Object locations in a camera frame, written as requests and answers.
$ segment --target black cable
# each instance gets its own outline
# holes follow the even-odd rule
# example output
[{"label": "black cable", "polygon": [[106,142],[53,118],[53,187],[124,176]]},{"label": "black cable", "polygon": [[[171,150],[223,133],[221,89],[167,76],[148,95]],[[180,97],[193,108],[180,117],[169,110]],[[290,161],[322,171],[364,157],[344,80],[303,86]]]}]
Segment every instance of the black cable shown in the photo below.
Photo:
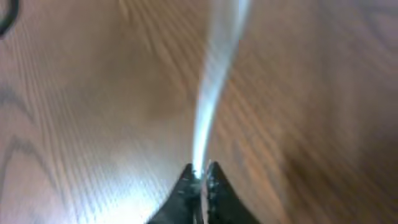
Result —
[{"label": "black cable", "polygon": [[0,39],[11,28],[18,16],[19,0],[9,0],[8,11],[6,16],[0,22]]}]

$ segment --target brown wood surface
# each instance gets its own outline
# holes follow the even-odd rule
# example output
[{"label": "brown wood surface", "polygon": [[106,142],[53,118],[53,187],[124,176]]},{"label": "brown wood surface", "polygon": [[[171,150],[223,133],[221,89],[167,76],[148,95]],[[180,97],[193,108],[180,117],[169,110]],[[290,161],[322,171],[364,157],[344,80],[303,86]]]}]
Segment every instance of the brown wood surface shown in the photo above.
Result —
[{"label": "brown wood surface", "polygon": [[[210,157],[262,223],[398,223],[397,1],[253,3]],[[147,220],[191,158],[208,16],[22,1],[0,41],[0,223]]]}]

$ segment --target wooden table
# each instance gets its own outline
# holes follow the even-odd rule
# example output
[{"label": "wooden table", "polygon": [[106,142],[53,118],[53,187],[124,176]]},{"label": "wooden table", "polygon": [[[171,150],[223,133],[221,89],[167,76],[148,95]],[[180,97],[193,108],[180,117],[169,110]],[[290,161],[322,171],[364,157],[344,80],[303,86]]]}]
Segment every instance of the wooden table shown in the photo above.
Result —
[{"label": "wooden table", "polygon": [[[397,223],[396,1],[253,3],[210,158],[262,223]],[[191,159],[209,9],[22,1],[0,41],[0,223],[156,211]]]}]

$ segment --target white cable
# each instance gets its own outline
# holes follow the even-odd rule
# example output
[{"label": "white cable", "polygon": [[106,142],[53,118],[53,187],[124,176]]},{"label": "white cable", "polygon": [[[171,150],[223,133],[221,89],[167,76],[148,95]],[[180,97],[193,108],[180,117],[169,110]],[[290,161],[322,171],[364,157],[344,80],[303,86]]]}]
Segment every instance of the white cable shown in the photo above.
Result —
[{"label": "white cable", "polygon": [[228,76],[233,54],[238,46],[248,14],[250,0],[212,0],[208,51],[193,130],[193,172],[201,180],[204,173],[206,149],[220,93]]}]

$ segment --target dark object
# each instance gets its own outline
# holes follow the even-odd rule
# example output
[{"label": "dark object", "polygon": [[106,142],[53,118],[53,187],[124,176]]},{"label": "dark object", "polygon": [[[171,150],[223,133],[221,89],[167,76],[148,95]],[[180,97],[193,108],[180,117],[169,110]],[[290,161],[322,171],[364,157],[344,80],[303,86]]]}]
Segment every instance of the dark object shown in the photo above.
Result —
[{"label": "dark object", "polygon": [[[192,165],[188,164],[172,193],[148,224],[203,224],[200,192],[195,192]],[[209,224],[257,224],[256,218],[238,199],[217,162],[206,175]]]},{"label": "dark object", "polygon": [[6,16],[0,22],[0,39],[11,28],[17,19],[19,11],[19,0],[9,0],[8,11]]}]

